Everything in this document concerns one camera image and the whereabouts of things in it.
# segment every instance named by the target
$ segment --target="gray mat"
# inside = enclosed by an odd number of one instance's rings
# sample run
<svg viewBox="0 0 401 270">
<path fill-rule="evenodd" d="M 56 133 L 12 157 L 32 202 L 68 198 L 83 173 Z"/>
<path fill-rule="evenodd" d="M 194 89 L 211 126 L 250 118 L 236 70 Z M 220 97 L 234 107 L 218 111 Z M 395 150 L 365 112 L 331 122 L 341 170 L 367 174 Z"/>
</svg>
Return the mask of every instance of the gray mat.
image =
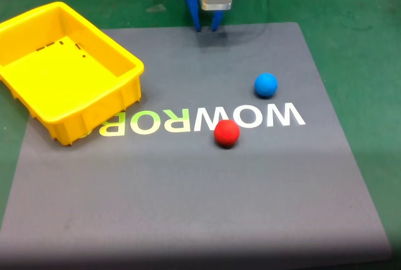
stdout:
<svg viewBox="0 0 401 270">
<path fill-rule="evenodd" d="M 297 24 L 106 33 L 145 63 L 141 102 L 119 130 L 107 130 L 123 135 L 105 137 L 97 128 L 71 147 L 29 120 L 0 261 L 240 258 L 286 268 L 388 257 L 380 219 Z M 270 100 L 253 93 L 255 77 L 266 71 L 279 81 Z M 231 150 L 214 144 L 205 118 L 194 131 L 200 108 L 212 126 L 216 107 L 242 121 Z M 190 131 L 179 122 L 169 128 L 164 110 L 182 117 L 186 108 Z M 131 122 L 145 110 L 156 121 L 142 115 Z"/>
</svg>

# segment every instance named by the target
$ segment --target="plastic bin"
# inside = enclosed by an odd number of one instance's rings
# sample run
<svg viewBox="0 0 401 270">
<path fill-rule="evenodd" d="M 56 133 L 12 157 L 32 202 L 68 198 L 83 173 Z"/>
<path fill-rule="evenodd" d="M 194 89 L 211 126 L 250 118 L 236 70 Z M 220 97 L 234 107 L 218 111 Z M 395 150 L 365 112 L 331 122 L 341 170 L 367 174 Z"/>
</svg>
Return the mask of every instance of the plastic bin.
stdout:
<svg viewBox="0 0 401 270">
<path fill-rule="evenodd" d="M 64 3 L 0 24 L 0 80 L 63 145 L 139 101 L 143 63 Z"/>
</svg>

